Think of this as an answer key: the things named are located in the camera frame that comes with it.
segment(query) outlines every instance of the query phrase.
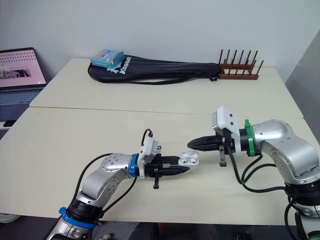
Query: gray floor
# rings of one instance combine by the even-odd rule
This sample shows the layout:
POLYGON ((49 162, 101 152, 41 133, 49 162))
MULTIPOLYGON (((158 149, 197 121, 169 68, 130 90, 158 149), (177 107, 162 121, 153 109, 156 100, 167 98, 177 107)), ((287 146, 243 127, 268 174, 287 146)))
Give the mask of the gray floor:
MULTIPOLYGON (((40 240, 55 218, 21 216, 12 223, 1 223, 0 240, 40 240)), ((108 221, 96 227, 93 236, 99 240, 104 234, 112 233, 112 240, 128 240, 137 222, 108 221)), ((235 240, 236 233, 248 233, 252 240, 289 240, 284 226, 216 225, 222 240, 235 240)), ((160 240, 191 240, 192 224, 164 223, 160 225, 160 240)))

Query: robotic arm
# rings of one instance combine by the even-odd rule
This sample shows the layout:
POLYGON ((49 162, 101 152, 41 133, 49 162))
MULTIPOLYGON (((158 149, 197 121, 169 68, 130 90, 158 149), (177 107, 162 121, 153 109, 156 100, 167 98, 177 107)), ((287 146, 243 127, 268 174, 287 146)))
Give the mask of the robotic arm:
POLYGON ((239 129, 237 118, 222 106, 212 115, 212 128, 216 135, 194 139, 187 146, 200 151, 219 151, 221 167, 227 166, 227 153, 238 182, 249 191, 264 193, 285 190, 290 199, 285 213, 288 217, 290 207, 297 210, 295 221, 299 239, 320 239, 320 166, 316 150, 304 139, 296 136, 288 123, 280 120, 268 120, 252 126, 249 120, 246 120, 244 127, 239 129), (283 177, 285 187, 265 190, 248 188, 244 178, 239 177, 233 157, 233 153, 238 154, 241 151, 246 151, 249 157, 268 154, 283 177))
POLYGON ((161 146, 156 140, 153 140, 152 131, 147 129, 144 132, 139 153, 133 155, 104 154, 87 165, 80 176, 70 206, 60 208, 61 216, 45 239, 91 240, 92 230, 99 218, 129 192, 137 177, 142 179, 145 177, 155 178, 153 188, 158 189, 160 177, 178 175, 195 169, 199 164, 197 158, 198 154, 196 152, 183 152, 180 157, 161 156, 161 146), (95 160, 105 156, 106 158, 102 161, 101 166, 83 181, 82 188, 78 191, 86 169, 95 160), (121 181, 130 178, 134 178, 130 188, 103 210, 121 181))

